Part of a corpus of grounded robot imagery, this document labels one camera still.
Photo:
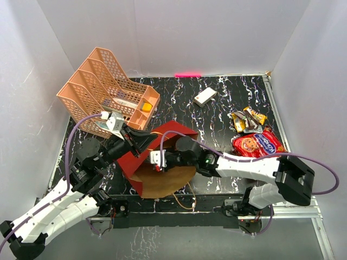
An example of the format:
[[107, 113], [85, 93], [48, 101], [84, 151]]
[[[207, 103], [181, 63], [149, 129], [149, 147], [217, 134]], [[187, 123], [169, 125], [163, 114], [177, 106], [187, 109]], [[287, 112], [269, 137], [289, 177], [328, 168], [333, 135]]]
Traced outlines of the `brown chocolate bar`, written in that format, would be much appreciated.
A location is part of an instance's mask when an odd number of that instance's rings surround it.
[[233, 113], [233, 115], [240, 120], [247, 121], [250, 120], [250, 114], [247, 111], [236, 111]]

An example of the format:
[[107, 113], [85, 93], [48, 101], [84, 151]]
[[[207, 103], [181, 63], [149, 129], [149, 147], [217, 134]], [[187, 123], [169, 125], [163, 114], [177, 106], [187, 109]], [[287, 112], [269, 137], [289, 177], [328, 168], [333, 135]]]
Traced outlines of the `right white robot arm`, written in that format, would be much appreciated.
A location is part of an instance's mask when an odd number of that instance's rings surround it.
[[311, 202], [314, 170], [288, 154], [264, 159], [238, 157], [213, 151], [183, 136], [172, 148], [160, 148], [157, 165], [163, 171], [193, 166], [208, 178], [239, 177], [264, 182], [247, 188], [241, 200], [224, 207], [232, 216], [256, 215], [275, 203], [308, 206]]

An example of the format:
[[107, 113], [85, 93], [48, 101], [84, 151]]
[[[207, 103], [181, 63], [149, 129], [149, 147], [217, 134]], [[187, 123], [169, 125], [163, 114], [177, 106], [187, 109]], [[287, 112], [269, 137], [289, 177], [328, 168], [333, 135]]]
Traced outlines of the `red paper bag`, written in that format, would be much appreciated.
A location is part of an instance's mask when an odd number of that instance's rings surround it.
[[169, 121], [152, 133], [158, 137], [139, 157], [128, 152], [117, 160], [124, 176], [142, 199], [161, 199], [173, 195], [190, 184], [196, 174], [193, 166], [169, 169], [165, 152], [174, 148], [176, 141], [184, 135], [196, 140], [197, 132], [176, 121]]

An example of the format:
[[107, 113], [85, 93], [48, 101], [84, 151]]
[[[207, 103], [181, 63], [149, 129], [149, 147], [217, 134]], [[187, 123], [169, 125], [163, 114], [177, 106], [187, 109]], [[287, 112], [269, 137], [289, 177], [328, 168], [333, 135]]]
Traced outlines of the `red cookie snack bag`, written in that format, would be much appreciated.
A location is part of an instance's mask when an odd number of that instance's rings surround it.
[[242, 157], [259, 158], [287, 152], [270, 127], [265, 127], [262, 133], [252, 133], [238, 137], [232, 144], [234, 152]]

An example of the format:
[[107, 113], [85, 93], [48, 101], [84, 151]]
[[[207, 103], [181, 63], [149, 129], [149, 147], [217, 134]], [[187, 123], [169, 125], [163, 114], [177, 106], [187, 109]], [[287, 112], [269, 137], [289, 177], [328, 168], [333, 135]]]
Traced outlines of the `yellow candy bar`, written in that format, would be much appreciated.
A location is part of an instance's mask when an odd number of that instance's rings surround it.
[[234, 127], [238, 133], [242, 133], [246, 129], [245, 122], [240, 119], [238, 116], [236, 116], [234, 113], [232, 113], [232, 119], [234, 122]]

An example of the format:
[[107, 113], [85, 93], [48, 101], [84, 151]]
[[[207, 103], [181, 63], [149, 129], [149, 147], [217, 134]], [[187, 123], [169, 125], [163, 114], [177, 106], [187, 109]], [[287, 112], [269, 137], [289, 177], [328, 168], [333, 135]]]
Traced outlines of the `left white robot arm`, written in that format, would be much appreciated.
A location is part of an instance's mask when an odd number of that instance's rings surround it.
[[105, 145], [96, 138], [85, 139], [66, 169], [67, 176], [23, 216], [1, 224], [1, 234], [16, 259], [35, 259], [66, 229], [112, 211], [111, 197], [95, 188], [104, 176], [102, 171], [127, 153], [140, 156], [158, 137], [126, 125], [120, 134], [112, 135]]

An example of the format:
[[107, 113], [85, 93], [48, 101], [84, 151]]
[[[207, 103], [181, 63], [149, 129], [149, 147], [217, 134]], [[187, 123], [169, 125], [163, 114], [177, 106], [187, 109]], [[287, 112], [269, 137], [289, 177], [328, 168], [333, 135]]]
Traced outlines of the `dark chocolate snack packet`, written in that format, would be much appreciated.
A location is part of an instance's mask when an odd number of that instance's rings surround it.
[[258, 129], [261, 124], [251, 115], [251, 113], [245, 111], [243, 113], [243, 121], [245, 122], [245, 126], [247, 130], [255, 130]]

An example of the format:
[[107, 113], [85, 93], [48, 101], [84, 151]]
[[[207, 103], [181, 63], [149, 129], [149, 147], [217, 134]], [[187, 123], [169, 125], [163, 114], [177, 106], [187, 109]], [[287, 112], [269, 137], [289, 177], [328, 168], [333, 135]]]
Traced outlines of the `yellow m&m packet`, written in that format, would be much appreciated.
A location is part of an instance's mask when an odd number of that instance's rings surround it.
[[243, 111], [247, 111], [251, 114], [251, 116], [260, 124], [264, 125], [265, 121], [267, 120], [267, 116], [264, 114], [261, 114], [254, 109], [252, 109], [250, 106], [243, 109]]

